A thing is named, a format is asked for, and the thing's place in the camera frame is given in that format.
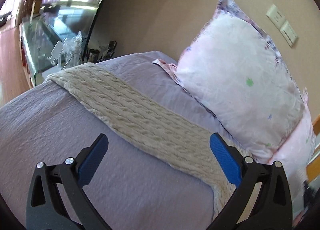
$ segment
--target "pillow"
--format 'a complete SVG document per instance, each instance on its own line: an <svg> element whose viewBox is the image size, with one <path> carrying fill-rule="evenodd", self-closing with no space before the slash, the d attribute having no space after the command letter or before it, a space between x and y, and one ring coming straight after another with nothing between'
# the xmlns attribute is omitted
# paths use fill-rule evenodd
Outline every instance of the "pillow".
<svg viewBox="0 0 320 230"><path fill-rule="evenodd" d="M177 66L157 63L258 162L268 162L302 117L299 89L278 49L233 0L219 0Z"/></svg>
<svg viewBox="0 0 320 230"><path fill-rule="evenodd" d="M302 94L302 99L304 102L302 119L268 162L272 164L274 161L281 161L289 182L294 214L304 208L303 183L308 180L306 168L316 147L316 136L313 133L306 89Z"/></svg>

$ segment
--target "blue gripper pad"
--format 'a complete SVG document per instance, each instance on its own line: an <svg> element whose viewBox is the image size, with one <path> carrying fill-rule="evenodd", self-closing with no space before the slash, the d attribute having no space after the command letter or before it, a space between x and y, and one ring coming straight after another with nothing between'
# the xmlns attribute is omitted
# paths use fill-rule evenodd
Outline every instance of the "blue gripper pad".
<svg viewBox="0 0 320 230"><path fill-rule="evenodd" d="M78 185L80 187L90 183L108 150L109 141L107 136L102 135L97 140L98 141L94 143L93 148L78 169Z"/></svg>
<svg viewBox="0 0 320 230"><path fill-rule="evenodd" d="M225 176L231 184L239 187L241 183L241 168L228 151L228 145L219 134L210 137L210 148L218 160Z"/></svg>

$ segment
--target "pink pillow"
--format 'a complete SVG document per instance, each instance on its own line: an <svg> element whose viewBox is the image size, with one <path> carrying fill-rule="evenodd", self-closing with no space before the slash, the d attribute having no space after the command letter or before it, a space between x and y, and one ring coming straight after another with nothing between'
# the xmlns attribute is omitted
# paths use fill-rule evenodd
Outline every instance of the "pink pillow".
<svg viewBox="0 0 320 230"><path fill-rule="evenodd" d="M306 89L303 91L302 99L305 108L300 122L268 161L268 164L274 161L280 161L283 164L290 186L294 212L299 211L299 208L295 208L295 202L298 202L300 206L303 205L303 182L308 180L306 167L316 147L316 136L313 133Z"/></svg>

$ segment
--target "beige knitted blanket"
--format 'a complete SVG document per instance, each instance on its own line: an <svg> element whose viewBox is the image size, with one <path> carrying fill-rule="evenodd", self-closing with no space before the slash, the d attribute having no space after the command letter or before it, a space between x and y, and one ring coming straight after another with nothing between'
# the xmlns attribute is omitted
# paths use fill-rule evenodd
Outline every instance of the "beige knitted blanket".
<svg viewBox="0 0 320 230"><path fill-rule="evenodd" d="M47 80L69 91L89 112L138 149L210 185L214 193L214 218L227 203L235 187L228 182L210 150L211 132L162 107L92 63L63 70ZM250 155L238 150L243 156ZM251 202L243 219L252 207Z"/></svg>

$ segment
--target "mattress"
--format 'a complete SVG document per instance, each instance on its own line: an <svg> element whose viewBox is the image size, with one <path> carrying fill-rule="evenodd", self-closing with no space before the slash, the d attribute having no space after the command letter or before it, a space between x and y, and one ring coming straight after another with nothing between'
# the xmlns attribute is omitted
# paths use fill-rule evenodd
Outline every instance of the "mattress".
<svg viewBox="0 0 320 230"><path fill-rule="evenodd" d="M161 52L147 52L99 65L164 107L232 139L212 113L151 63L157 58L174 63ZM108 136L109 150L84 191L110 227L194 230L212 222L214 193L208 185L138 150L51 81L3 106L0 117L0 193L23 225L35 165L75 157L100 133ZM78 221L59 190L70 217Z"/></svg>

